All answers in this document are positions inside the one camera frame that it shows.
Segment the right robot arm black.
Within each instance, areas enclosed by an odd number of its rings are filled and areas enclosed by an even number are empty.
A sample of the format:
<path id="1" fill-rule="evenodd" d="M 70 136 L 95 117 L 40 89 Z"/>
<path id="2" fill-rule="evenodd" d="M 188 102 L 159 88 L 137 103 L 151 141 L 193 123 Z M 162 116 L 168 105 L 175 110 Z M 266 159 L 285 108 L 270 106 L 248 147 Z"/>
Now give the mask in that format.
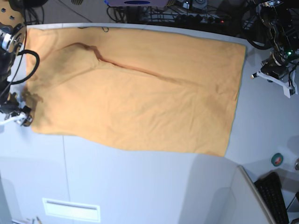
<path id="1" fill-rule="evenodd" d="M 8 122 L 16 122 L 20 126 L 30 126 L 32 123 L 31 108 L 20 107 L 17 94 L 10 93 L 10 87 L 22 84 L 30 79 L 40 64 L 39 55 L 31 50 L 23 49 L 27 41 L 26 1 L 2 0 L 0 2 L 0 112 L 5 114 L 2 126 Z M 17 56 L 30 54 L 36 58 L 32 71 L 23 79 L 8 81 L 11 67 Z"/>

